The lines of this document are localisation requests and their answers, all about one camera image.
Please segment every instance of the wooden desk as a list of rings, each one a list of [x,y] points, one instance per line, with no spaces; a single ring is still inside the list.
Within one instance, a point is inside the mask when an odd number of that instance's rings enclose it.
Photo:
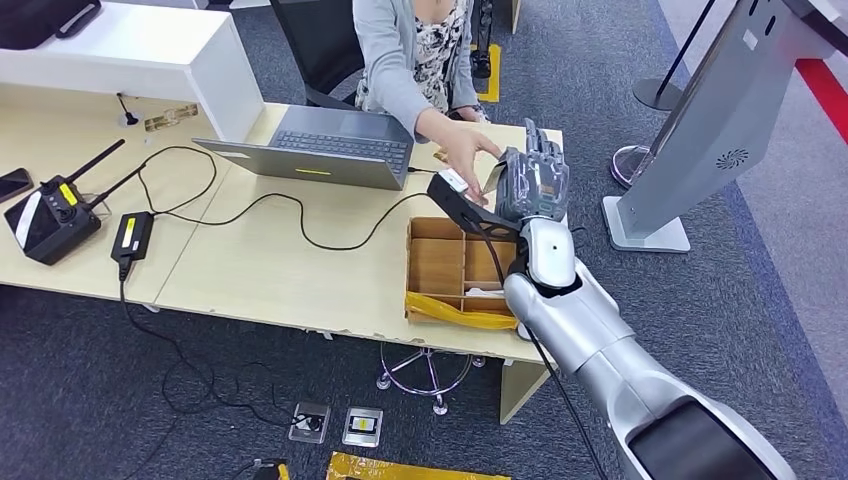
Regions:
[[[267,144],[283,105],[268,105],[250,142]],[[523,127],[476,126],[500,147],[523,148]],[[561,142],[560,132],[551,137]],[[440,168],[434,144],[415,147],[412,166]],[[476,170],[485,182],[495,159],[480,154]],[[403,192],[257,177],[233,167],[203,216],[233,217],[255,198],[282,192],[303,201],[305,229],[316,242],[347,246],[362,241],[399,198],[424,192],[429,174],[410,174]],[[237,222],[198,227],[156,305],[274,325],[374,340],[429,346],[517,360],[505,367],[501,421],[547,378],[532,344],[514,332],[483,331],[449,324],[410,324],[404,317],[406,236],[410,217],[444,216],[429,198],[418,197],[386,218],[364,247],[331,252],[308,244],[294,202],[269,198]]]
[[[128,103],[147,116],[174,106],[151,100],[128,99]],[[163,147],[193,145],[191,137],[214,138],[203,116],[152,134],[141,128],[124,129],[118,126],[117,107],[111,95],[0,85],[0,145],[5,149],[0,171],[24,166],[35,181],[69,174],[117,138],[125,138],[126,145],[77,182],[83,192],[100,192]],[[284,105],[267,104],[250,141],[267,143],[285,110]],[[501,147],[523,148],[523,128],[477,128]],[[561,141],[561,134],[551,132],[551,138]],[[432,144],[417,146],[412,165],[440,168],[432,157],[435,149]],[[283,192],[304,202],[307,233],[329,245],[360,242],[398,198],[423,192],[429,181],[428,174],[410,174],[406,190],[397,193],[257,177],[223,159],[215,161],[216,185],[180,213],[223,220],[261,194]],[[479,176],[485,178],[493,164],[493,158],[481,155]],[[183,151],[159,157],[145,170],[160,209],[200,191],[210,174],[206,157]],[[14,201],[4,203],[2,209]],[[117,299],[117,265],[109,252],[118,219],[148,207],[136,180],[116,192],[108,204],[114,213],[101,231],[52,267],[24,257],[8,229],[0,233],[0,283]],[[307,244],[300,235],[298,215],[295,204],[273,198],[223,227],[157,218],[148,258],[134,266],[127,297],[175,310],[514,360],[503,370],[503,423],[547,378],[533,346],[512,332],[410,324],[404,318],[409,218],[443,216],[429,199],[403,204],[366,246],[352,252],[328,252]]]
[[[161,114],[173,103],[129,98],[134,111],[148,116]],[[191,137],[214,138],[204,117],[155,133],[142,127],[118,126],[121,114],[111,95],[72,93],[0,84],[0,175],[25,167],[33,182],[46,181],[56,174],[68,175],[118,138],[127,143],[77,182],[81,193],[99,193],[137,167],[148,155],[169,145],[192,145]],[[215,158],[219,181],[230,166]],[[200,191],[211,175],[209,160],[200,154],[175,151],[153,160],[144,171],[155,204],[175,205],[186,195]],[[201,215],[209,205],[207,195],[185,209],[187,215]],[[0,205],[5,211],[17,199]],[[103,227],[56,265],[48,267],[26,258],[5,219],[0,225],[0,283],[101,298],[118,298],[117,264],[109,257],[120,217],[124,213],[147,210],[138,180],[131,180],[106,201],[113,214]],[[195,226],[157,219],[151,239],[150,258],[133,267],[127,294],[132,301],[153,304],[171,269],[188,243]]]

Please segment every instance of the yellow tape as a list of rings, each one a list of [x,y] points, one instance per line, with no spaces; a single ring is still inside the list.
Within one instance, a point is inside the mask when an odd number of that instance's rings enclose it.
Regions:
[[[62,196],[68,201],[68,205],[73,207],[77,204],[77,197],[74,196],[74,192],[71,191],[71,187],[67,183],[59,185],[59,191],[62,192]]]
[[[371,460],[333,452],[327,468],[327,480],[510,480],[499,475],[452,472]]]
[[[462,312],[447,303],[420,293],[406,292],[406,308],[439,320],[485,330],[514,330],[518,321],[507,315],[483,312]]]

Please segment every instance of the gray cardigan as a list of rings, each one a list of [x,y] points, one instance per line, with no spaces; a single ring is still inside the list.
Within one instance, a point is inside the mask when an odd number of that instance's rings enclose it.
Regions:
[[[416,30],[413,0],[353,0],[353,24],[365,58],[368,95],[365,110],[386,111],[397,118],[413,138],[415,121],[430,102],[418,90],[415,70]],[[477,104],[471,83],[471,12],[467,0],[465,31],[450,66],[451,108]]]

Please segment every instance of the silver stand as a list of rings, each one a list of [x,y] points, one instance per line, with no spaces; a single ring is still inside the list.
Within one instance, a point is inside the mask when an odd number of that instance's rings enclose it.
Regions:
[[[763,159],[796,60],[834,50],[784,2],[737,1],[649,151],[616,154],[633,186],[603,200],[613,247],[688,252],[678,217]]]
[[[675,70],[677,70],[677,66],[680,65],[680,62],[683,60],[683,55],[686,54],[686,50],[689,49],[689,45],[692,44],[692,39],[695,38],[698,30],[701,29],[701,25],[704,24],[704,19],[707,18],[707,14],[710,13],[710,9],[713,8],[714,3],[715,0],[707,0],[704,10],[701,11],[698,21],[695,22],[695,26],[692,27],[692,31],[689,32],[689,36],[683,43],[683,47],[677,53],[677,57],[674,59],[674,62],[672,62],[671,68],[669,68],[668,72],[665,74],[665,78],[662,80],[657,78],[647,78],[639,80],[635,85],[633,85],[633,96],[636,97],[636,100],[642,102],[642,104],[646,107],[651,107],[654,110],[661,110],[665,112],[671,111],[671,109],[677,105],[683,97],[683,92],[669,83],[671,81],[671,76],[674,75]]]

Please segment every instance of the yellow floor marking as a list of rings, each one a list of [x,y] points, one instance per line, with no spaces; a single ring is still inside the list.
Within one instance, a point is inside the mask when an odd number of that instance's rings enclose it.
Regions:
[[[477,50],[477,45],[471,45],[471,50]],[[498,103],[501,99],[501,47],[489,44],[489,61],[492,63],[492,76],[485,92],[477,92],[481,102]]]

